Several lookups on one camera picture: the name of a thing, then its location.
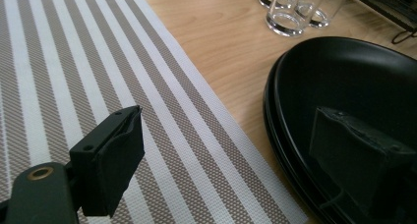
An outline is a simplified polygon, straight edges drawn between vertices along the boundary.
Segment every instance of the wooden table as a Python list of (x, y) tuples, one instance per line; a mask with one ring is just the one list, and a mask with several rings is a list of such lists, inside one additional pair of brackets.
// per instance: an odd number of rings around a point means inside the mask
[[(258, 0), (147, 1), (292, 193), (264, 126), (263, 93), (274, 61), (297, 43), (316, 36), (362, 39), (417, 59), (415, 39), (391, 44), (402, 29), (357, 0), (347, 0), (329, 27), (308, 28), (299, 37), (284, 37), (269, 30), (267, 9)], [(298, 201), (309, 222), (317, 222)]]

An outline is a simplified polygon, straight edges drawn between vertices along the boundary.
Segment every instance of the black wire rack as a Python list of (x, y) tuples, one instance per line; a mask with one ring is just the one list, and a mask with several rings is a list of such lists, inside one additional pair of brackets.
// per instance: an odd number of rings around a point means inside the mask
[(417, 37), (417, 0), (360, 1), (404, 28), (404, 31), (392, 39), (393, 44)]

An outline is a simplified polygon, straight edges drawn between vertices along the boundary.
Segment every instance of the stacked plates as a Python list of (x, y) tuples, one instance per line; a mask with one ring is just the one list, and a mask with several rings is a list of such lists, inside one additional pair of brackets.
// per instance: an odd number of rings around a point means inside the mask
[(346, 112), (417, 149), (417, 61), (364, 41), (314, 38), (276, 61), (264, 96), (275, 155), (295, 191), (322, 221), (397, 223), (368, 217), (349, 196), (320, 208), (340, 188), (309, 155), (319, 106)]

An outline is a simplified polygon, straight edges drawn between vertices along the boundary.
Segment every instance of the white stripe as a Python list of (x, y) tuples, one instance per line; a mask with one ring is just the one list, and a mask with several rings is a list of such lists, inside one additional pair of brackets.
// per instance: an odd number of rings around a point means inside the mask
[[(135, 105), (136, 104), (135, 100), (132, 97), (132, 94), (130, 93), (129, 88), (126, 85), (120, 73), (120, 70), (117, 67), (115, 60), (113, 59), (113, 55), (111, 54), (103, 36), (101, 35), (100, 29), (97, 26), (97, 23), (94, 21), (92, 13), (89, 10), (89, 6), (87, 5), (85, 0), (76, 0), (76, 2), (77, 2), (77, 6), (79, 7), (79, 9), (82, 10), (82, 16), (89, 29), (89, 34), (92, 38), (92, 41), (94, 42), (94, 45), (97, 48), (97, 52), (102, 60), (104, 68), (112, 82), (112, 85), (117, 93), (117, 96), (119, 97), (122, 107), (126, 108), (129, 106)], [(161, 176), (161, 178), (164, 178), (164, 180), (161, 180), (159, 183), (164, 184), (165, 187), (169, 188), (169, 193), (165, 192), (165, 194), (162, 194), (162, 195), (164, 196), (166, 200), (172, 200), (172, 198), (169, 198), (170, 196), (173, 196), (176, 198), (175, 200), (171, 201), (171, 206), (172, 205), (175, 206), (173, 207), (173, 209), (179, 208), (179, 207), (186, 208), (186, 210), (182, 210), (181, 212), (178, 212), (177, 215), (181, 213), (182, 214), (189, 213), (189, 214), (186, 214), (185, 216), (187, 215), (191, 216), (186, 205), (184, 204), (183, 206), (179, 205), (180, 203), (183, 203), (185, 201), (181, 197), (181, 194), (179, 193), (178, 188), (174, 182), (174, 179), (169, 173), (169, 170), (165, 162), (163, 161), (163, 159), (159, 158), (161, 157), (159, 154), (159, 151), (157, 150), (156, 145), (154, 144), (154, 141), (151, 138), (149, 132), (147, 132), (147, 130), (148, 128), (145, 122), (143, 122), (146, 158), (149, 164), (149, 168), (152, 171), (152, 174), (155, 176), (155, 174), (158, 173), (158, 169), (162, 171), (166, 171), (166, 170), (168, 171), (168, 173), (164, 173), (163, 176)], [(136, 180), (136, 178), (131, 180), (129, 189), (124, 193), (124, 198), (126, 200), (128, 209), (132, 215), (132, 219), (135, 222), (143, 222), (143, 223), (153, 222), (152, 217), (150, 216), (149, 209), (147, 207), (147, 203), (145, 201), (145, 198), (143, 197), (142, 191), (138, 185), (138, 181)], [(187, 223), (188, 219), (181, 219), (177, 217), (176, 220), (184, 220), (185, 222), (182, 222), (182, 223)]]
[(96, 0), (100, 10), (106, 14), (105, 18), (110, 24), (110, 27), (113, 30), (113, 33), (116, 35), (117, 40), (119, 41), (120, 46), (123, 49), (123, 52), (127, 54), (128, 61), (135, 72), (136, 77), (144, 88), (144, 92), (150, 100), (152, 108), (155, 110), (157, 117), (160, 119), (160, 122), (168, 133), (170, 140), (172, 141), (176, 151), (178, 152), (181, 160), (188, 173), (190, 174), (193, 182), (195, 183), (198, 191), (206, 202), (208, 209), (211, 213), (217, 210), (225, 210), (224, 216), (227, 216), (227, 209), (224, 207), (220, 197), (216, 193), (214, 187), (207, 174), (205, 173), (203, 167), (200, 165), (196, 155), (193, 153), (192, 149), (188, 145), (187, 141), (181, 134), (178, 125), (175, 123), (172, 115), (169, 113), (163, 99), (160, 97), (158, 91), (156, 90), (153, 82), (146, 74), (144, 66), (141, 64), (140, 59), (136, 55), (136, 52), (126, 35), (123, 33), (123, 30), (117, 23), (117, 20), (111, 13), (111, 10), (107, 6), (105, 0)]
[(156, 179), (157, 185), (162, 192), (175, 222), (195, 223), (193, 216), (187, 207), (187, 203), (182, 198), (178, 187), (175, 185), (175, 181), (172, 178), (171, 173), (166, 166), (166, 163), (163, 160), (162, 155), (160, 154), (146, 124), (143, 124), (143, 133), (150, 170)]
[(59, 116), (61, 118), (66, 143), (68, 148), (71, 148), (83, 138), (79, 118), (71, 98), (70, 90), (68, 89), (61, 61), (56, 50), (55, 42), (41, 0), (30, 0), (30, 5), (34, 23), (39, 34), (43, 58), (48, 70)]
[(110, 222), (110, 217), (105, 216), (105, 217), (101, 217), (101, 216), (90, 216), (87, 217), (87, 221), (90, 224), (109, 224)]
[(17, 0), (4, 0), (6, 16), (9, 21), (9, 34), (13, 49), (13, 58), (25, 120), (30, 165), (49, 162), (51, 160), (45, 130), (43, 128), (40, 106), (37, 99), (30, 59), (25, 40), (25, 33)]
[(87, 29), (89, 30), (89, 35), (92, 38), (94, 46), (98, 52), (98, 55), (100, 56), (106, 73), (111, 80), (113, 88), (119, 97), (122, 107), (126, 108), (136, 105), (136, 102), (126, 85), (123, 76), (120, 74), (120, 70), (117, 67), (116, 62), (113, 59), (113, 55), (111, 54), (110, 49), (105, 42), (97, 23), (95, 22), (95, 19), (89, 9), (89, 5), (87, 4), (86, 0), (75, 1), (79, 10), (81, 11), (83, 20), (86, 23)]
[(6, 120), (4, 118), (4, 108), (3, 108), (3, 92), (1, 91), (1, 84), (0, 84), (0, 124), (1, 124), (1, 135), (2, 135), (2, 143), (4, 147), (4, 154), (3, 159), (5, 163), (5, 172), (6, 177), (3, 178), (6, 180), (7, 183), (7, 194), (10, 195), (12, 193), (12, 180), (10, 178), (10, 164), (9, 164), (9, 145), (7, 142), (7, 133), (6, 133)]
[(76, 28), (74, 27), (73, 20), (71, 19), (70, 13), (65, 5), (65, 1), (52, 1), (55, 7), (57, 7), (56, 11), (58, 13), (59, 20), (61, 21), (62, 29), (64, 30), (71, 53), (73, 54), (74, 62), (77, 66), (84, 90), (86, 91), (92, 114), (98, 124), (107, 118), (109, 112), (105, 106), (104, 99), (89, 65), (89, 60), (86, 52), (84, 51), (84, 47), (82, 46)]
[(123, 198), (134, 223), (154, 223), (135, 175), (129, 183), (128, 190), (123, 194)]
[(270, 221), (268, 216), (265, 214), (257, 199), (248, 188), (245, 181), (242, 179), (239, 172), (230, 161), (229, 157), (226, 155), (215, 136), (212, 134), (211, 130), (205, 123), (200, 113), (197, 111), (187, 93), (184, 91), (178, 80), (172, 78), (173, 74), (171, 70), (166, 65), (159, 51), (156, 49), (149, 36), (136, 19), (135, 14), (133, 14), (133, 12), (129, 9), (124, 0), (116, 0), (116, 2), (123, 10), (124, 15), (127, 17), (136, 35), (141, 39), (141, 42), (146, 47), (146, 50), (149, 52), (149, 56), (153, 63), (155, 63), (155, 66), (158, 68), (165, 81), (169, 83), (171, 91), (174, 93), (177, 101), (180, 103), (200, 138), (203, 140), (203, 143), (209, 145), (207, 146), (209, 153), (215, 160), (216, 164), (223, 173), (225, 179), (232, 187), (235, 194), (239, 197), (240, 201), (248, 211), (252, 220), (256, 223), (269, 223)]
[(274, 201), (278, 204), (284, 215), (291, 223), (304, 223), (308, 220), (306, 214), (298, 206), (288, 190), (275, 176), (268, 164), (256, 150), (255, 146), (250, 142), (245, 133), (239, 128), (230, 113), (214, 94), (208, 83), (204, 80), (202, 75), (187, 57), (184, 50), (175, 40), (175, 38), (168, 32), (160, 19), (153, 12), (146, 0), (135, 0), (141, 11), (145, 14), (147, 19), (152, 24), (156, 32), (161, 36), (162, 40), (174, 55), (178, 63), (183, 69), (187, 77), (192, 80), (194, 87), (202, 96), (208, 107), (219, 123), (222, 125), (226, 133), (232, 138), (235, 144), (239, 144), (237, 148), (248, 161), (251, 168), (260, 178), (263, 185), (271, 194)]

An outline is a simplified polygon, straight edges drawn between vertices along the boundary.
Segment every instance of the striped placemat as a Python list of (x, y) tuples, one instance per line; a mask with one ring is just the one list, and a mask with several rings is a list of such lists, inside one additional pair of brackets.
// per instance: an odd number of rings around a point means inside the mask
[(82, 223), (307, 220), (145, 0), (0, 0), (0, 67), (0, 200), (141, 105), (146, 156), (115, 216)]

